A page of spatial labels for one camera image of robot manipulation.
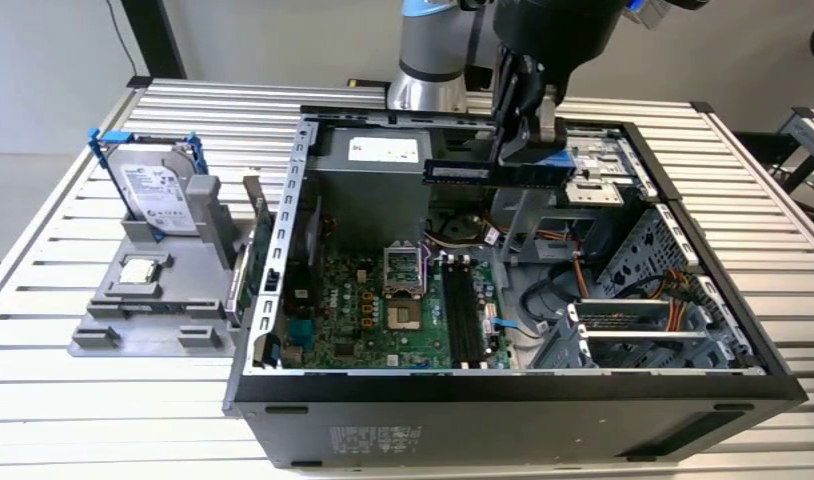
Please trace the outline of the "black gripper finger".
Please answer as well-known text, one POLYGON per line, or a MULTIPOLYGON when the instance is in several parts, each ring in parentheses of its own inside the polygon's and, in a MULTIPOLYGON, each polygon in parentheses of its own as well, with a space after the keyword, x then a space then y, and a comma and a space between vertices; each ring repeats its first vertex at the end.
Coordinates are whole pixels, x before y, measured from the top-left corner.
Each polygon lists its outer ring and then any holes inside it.
POLYGON ((503 163, 504 146, 516 137, 519 128, 516 105, 514 102, 518 88, 518 63, 519 60, 515 52, 507 46, 500 46, 491 108, 491 116, 495 123, 492 158, 498 164, 503 163))
POLYGON ((556 107, 564 89, 547 80, 544 65, 527 55, 516 55, 518 88, 515 93, 519 128, 506 144, 503 165, 540 162, 566 142, 563 125, 556 121, 556 107))

